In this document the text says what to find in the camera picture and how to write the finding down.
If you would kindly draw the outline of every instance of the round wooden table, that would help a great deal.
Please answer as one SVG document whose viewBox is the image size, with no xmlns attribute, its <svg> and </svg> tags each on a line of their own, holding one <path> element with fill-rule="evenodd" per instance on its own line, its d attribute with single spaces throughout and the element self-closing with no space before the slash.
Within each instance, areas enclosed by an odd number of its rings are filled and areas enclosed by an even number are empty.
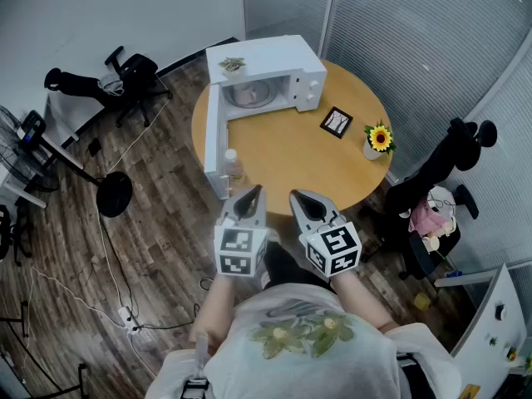
<svg viewBox="0 0 532 399">
<path fill-rule="evenodd" d="M 366 198 L 382 182 L 392 154 L 367 160 L 362 154 L 365 125 L 390 125 L 381 102 L 362 80 L 328 61 L 319 107 L 266 112 L 229 122 L 229 147 L 238 152 L 250 185 L 266 189 L 268 211 L 290 215 L 291 190 L 311 190 L 346 209 Z M 209 86 L 192 115 L 192 141 L 203 164 Z M 342 139 L 320 128 L 333 106 L 353 117 Z"/>
</svg>

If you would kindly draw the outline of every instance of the stand base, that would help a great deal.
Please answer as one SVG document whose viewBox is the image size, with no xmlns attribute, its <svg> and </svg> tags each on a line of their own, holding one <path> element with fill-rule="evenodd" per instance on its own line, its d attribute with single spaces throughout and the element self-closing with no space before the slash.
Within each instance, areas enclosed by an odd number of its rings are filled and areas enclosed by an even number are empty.
<svg viewBox="0 0 532 399">
<path fill-rule="evenodd" d="M 114 171 L 101 182 L 96 193 L 96 205 L 106 217 L 122 214 L 133 195 L 133 184 L 127 175 Z"/>
</svg>

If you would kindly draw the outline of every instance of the white marker cube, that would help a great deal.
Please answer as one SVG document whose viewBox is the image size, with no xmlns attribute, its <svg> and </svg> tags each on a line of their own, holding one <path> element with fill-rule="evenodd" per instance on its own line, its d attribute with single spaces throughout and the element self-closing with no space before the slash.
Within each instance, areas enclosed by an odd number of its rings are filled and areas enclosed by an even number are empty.
<svg viewBox="0 0 532 399">
<path fill-rule="evenodd" d="M 218 273 L 255 276 L 257 266 L 266 254 L 268 229 L 247 227 L 214 227 L 214 253 Z"/>
<path fill-rule="evenodd" d="M 362 244 L 352 222 L 305 237 L 306 255 L 326 277 L 358 266 Z"/>
</svg>

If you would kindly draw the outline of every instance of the pink cloth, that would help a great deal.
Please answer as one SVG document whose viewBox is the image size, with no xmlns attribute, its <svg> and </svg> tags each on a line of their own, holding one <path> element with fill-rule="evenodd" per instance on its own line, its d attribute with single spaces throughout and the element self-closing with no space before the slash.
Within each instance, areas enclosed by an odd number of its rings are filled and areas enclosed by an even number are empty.
<svg viewBox="0 0 532 399">
<path fill-rule="evenodd" d="M 442 228 L 445 222 L 446 219 L 434 211 L 426 201 L 426 198 L 423 198 L 412 211 L 408 223 L 408 232 L 416 230 L 421 237 L 424 237 L 430 232 L 436 232 Z"/>
</svg>

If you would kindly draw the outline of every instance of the small white pot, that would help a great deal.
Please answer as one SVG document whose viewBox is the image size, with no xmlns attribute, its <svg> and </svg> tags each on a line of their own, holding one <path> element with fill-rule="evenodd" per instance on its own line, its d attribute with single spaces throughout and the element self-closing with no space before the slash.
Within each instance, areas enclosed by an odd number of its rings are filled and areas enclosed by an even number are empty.
<svg viewBox="0 0 532 399">
<path fill-rule="evenodd" d="M 366 138 L 366 141 L 364 142 L 364 148 L 362 149 L 362 153 L 369 160 L 376 160 L 378 157 L 386 154 L 386 152 L 379 152 L 378 150 L 374 150 L 372 146 L 369 144 L 369 140 L 367 138 Z"/>
<path fill-rule="evenodd" d="M 245 70 L 246 70 L 245 66 L 241 66 L 236 71 L 227 71 L 225 68 L 222 68 L 222 72 L 224 73 L 224 75 L 227 78 L 230 78 L 231 80 L 234 79 L 234 78 L 239 78 L 240 76 L 242 76 L 244 74 Z"/>
</svg>

